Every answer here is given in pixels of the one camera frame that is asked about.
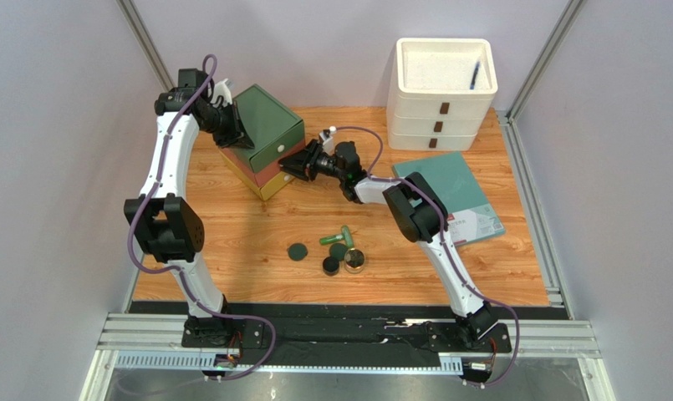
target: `white panel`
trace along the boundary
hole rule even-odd
[[[518,128],[618,399],[673,399],[673,2],[587,2]]]
[[[290,106],[385,106],[399,38],[485,38],[507,109],[566,0],[136,0],[174,79],[205,53],[240,92],[260,84]]]
[[[0,400],[79,397],[159,92],[115,2],[0,0]]]

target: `teal folder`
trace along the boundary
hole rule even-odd
[[[399,177],[418,172],[445,205],[455,245],[504,234],[504,226],[460,152],[411,160],[393,166]]]

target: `blue pen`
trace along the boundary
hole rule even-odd
[[[475,88],[475,81],[477,80],[477,71],[480,70],[480,62],[477,61],[477,64],[475,64],[475,73],[472,75],[472,83],[470,84],[470,90],[474,90]]]

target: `green handle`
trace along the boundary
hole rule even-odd
[[[344,238],[346,246],[351,249],[354,247],[354,238],[351,236],[351,231],[348,226],[341,226],[341,235]]]
[[[344,239],[343,234],[336,234],[335,236],[325,236],[319,240],[319,244],[328,245],[333,244],[334,242],[339,242]]]

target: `wooden table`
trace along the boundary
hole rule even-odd
[[[307,141],[330,125],[361,125],[382,133],[382,108],[294,108],[305,121]],[[339,133],[354,140],[366,167],[378,150],[368,134]],[[408,242],[387,206],[348,202],[338,180],[320,176],[296,180],[266,202],[260,201],[227,167],[210,135],[199,135],[192,151],[187,199],[205,224],[205,261],[212,279],[230,302],[308,302],[360,304],[447,304],[435,270],[418,246]],[[374,174],[392,176],[401,161],[438,155],[385,147]],[[497,116],[491,109],[477,140],[464,154],[506,229],[503,236],[458,247],[472,280],[487,296],[513,305],[548,305],[517,187]],[[360,274],[322,273],[329,247],[319,238],[347,225],[367,258]],[[308,247],[291,261],[294,242]],[[148,266],[157,266],[152,257]],[[140,274],[134,299],[181,300],[171,274]]]

